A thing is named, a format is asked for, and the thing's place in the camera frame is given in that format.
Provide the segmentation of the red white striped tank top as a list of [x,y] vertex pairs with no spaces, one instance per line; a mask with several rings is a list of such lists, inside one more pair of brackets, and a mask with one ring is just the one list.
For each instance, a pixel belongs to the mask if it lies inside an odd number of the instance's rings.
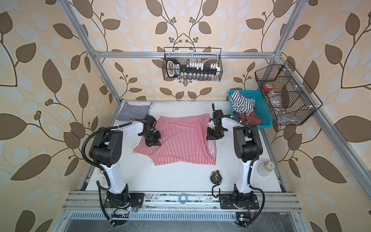
[[133,153],[150,158],[154,166],[177,162],[216,165],[215,141],[207,140],[209,120],[209,114],[180,118],[160,116],[156,129],[161,134],[161,145],[148,147],[142,138]]

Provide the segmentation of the blue white striped tank top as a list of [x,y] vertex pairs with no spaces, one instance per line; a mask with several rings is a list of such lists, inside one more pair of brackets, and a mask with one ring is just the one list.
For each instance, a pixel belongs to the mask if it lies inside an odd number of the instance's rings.
[[116,116],[116,120],[131,121],[134,119],[144,119],[149,114],[153,105],[153,102],[149,105],[132,105],[125,101]]

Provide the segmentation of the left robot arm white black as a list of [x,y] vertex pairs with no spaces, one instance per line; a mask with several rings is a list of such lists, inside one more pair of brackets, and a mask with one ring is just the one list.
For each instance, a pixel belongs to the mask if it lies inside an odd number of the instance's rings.
[[122,145],[125,139],[138,135],[144,138],[146,148],[159,147],[161,135],[155,128],[156,122],[153,116],[147,115],[144,119],[105,127],[93,132],[82,144],[83,159],[103,174],[106,185],[103,186],[98,180],[96,184],[99,191],[106,193],[109,203],[124,208],[136,202],[130,196],[128,185],[120,171]]

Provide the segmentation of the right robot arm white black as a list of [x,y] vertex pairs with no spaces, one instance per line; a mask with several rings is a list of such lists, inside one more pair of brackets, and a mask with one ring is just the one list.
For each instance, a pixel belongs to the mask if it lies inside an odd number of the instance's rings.
[[219,140],[225,132],[233,134],[233,148],[236,157],[241,161],[238,178],[231,194],[212,196],[218,198],[223,209],[261,209],[264,203],[259,203],[255,191],[263,194],[263,190],[252,186],[251,177],[254,163],[263,154],[263,143],[256,125],[248,125],[232,115],[225,115],[222,110],[216,110],[212,104],[213,117],[209,120],[207,137],[209,141]]

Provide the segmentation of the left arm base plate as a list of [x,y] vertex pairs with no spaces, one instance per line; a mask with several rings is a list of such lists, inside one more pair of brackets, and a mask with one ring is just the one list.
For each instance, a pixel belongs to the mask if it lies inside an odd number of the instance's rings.
[[104,201],[105,208],[128,208],[128,207],[141,207],[144,203],[144,193],[122,193],[113,194],[107,192],[106,199]]

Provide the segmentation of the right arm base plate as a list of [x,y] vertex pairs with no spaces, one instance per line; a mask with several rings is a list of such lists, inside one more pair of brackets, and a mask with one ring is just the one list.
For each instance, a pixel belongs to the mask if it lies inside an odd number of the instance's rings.
[[240,209],[240,210],[258,210],[260,209],[259,201],[255,194],[242,194],[242,198],[239,199],[233,194],[220,194],[219,202],[221,209]]

